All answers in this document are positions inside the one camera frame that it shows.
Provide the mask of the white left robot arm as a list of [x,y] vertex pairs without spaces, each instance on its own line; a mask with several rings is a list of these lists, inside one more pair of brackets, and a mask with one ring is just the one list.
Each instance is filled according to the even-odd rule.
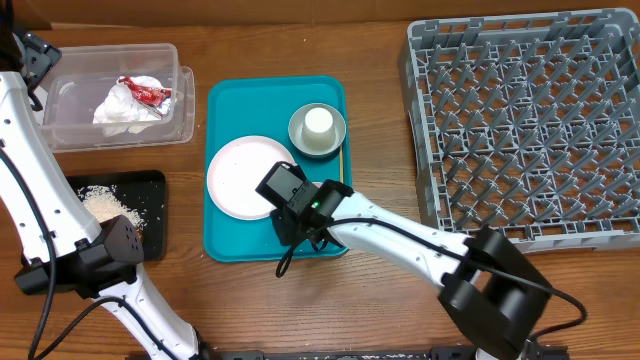
[[[98,307],[114,315],[151,359],[211,359],[214,351],[169,306],[148,277],[137,230],[123,215],[99,222],[80,202],[34,111],[25,78],[26,52],[14,34],[14,11],[1,4],[1,199],[22,243],[15,281],[25,294],[45,294],[28,356],[42,359]],[[57,292],[92,303],[44,350],[38,348]]]

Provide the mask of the pile of white rice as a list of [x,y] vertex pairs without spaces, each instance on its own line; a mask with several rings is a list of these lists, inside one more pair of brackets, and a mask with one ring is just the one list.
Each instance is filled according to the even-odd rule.
[[76,191],[84,207],[102,223],[114,217],[125,216],[138,230],[145,226],[141,214],[116,197],[114,186],[90,185]]

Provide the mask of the red snack wrapper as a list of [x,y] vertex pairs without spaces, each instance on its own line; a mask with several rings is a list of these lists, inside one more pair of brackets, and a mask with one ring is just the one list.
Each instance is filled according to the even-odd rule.
[[170,88],[157,85],[146,76],[121,76],[117,83],[125,85],[132,98],[154,116],[163,118],[169,113],[173,96]]

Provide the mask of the white paper cup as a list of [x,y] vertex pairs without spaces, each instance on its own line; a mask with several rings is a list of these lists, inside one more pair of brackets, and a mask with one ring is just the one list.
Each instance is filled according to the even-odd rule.
[[330,148],[334,142],[335,129],[332,114],[323,107],[310,108],[304,115],[302,139],[314,151]]

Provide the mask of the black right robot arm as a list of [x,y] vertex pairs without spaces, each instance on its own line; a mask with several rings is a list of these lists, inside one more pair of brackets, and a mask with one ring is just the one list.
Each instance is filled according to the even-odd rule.
[[517,359],[525,350],[550,284],[501,233],[436,230],[333,180],[270,180],[258,191],[276,208],[272,221],[284,244],[332,243],[382,257],[434,286],[459,331],[487,354]]

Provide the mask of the white tissue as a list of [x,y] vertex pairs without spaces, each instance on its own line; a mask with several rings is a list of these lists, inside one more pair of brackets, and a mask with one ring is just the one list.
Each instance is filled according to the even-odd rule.
[[113,123],[154,120],[156,117],[133,98],[130,89],[124,84],[116,84],[109,90],[105,100],[96,108],[93,117],[94,124],[107,124],[103,129],[107,137],[123,132],[138,134],[146,128],[146,125],[114,127]]

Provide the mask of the grey bowl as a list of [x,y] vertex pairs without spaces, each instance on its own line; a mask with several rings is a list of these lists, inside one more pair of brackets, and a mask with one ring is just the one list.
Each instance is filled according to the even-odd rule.
[[[333,116],[335,138],[332,146],[321,151],[314,151],[306,146],[302,139],[302,124],[304,115],[313,107],[323,107],[327,109]],[[322,103],[311,103],[299,108],[290,118],[288,126],[289,138],[296,149],[304,155],[311,158],[325,158],[340,149],[340,146],[346,139],[347,123],[343,115],[334,107]]]

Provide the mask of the white napkin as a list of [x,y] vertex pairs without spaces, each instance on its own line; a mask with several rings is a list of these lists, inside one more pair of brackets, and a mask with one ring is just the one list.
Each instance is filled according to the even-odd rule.
[[117,81],[122,92],[118,100],[123,122],[132,122],[127,132],[138,134],[147,128],[142,122],[163,120],[169,111],[172,93],[151,76],[120,76]]

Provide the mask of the large white plate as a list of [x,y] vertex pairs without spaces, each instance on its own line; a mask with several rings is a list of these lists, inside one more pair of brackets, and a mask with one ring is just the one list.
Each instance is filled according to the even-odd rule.
[[291,153],[265,136],[244,136],[224,145],[207,170],[207,191],[226,215],[239,220],[266,218],[274,207],[256,192],[256,187],[274,164],[294,163]]

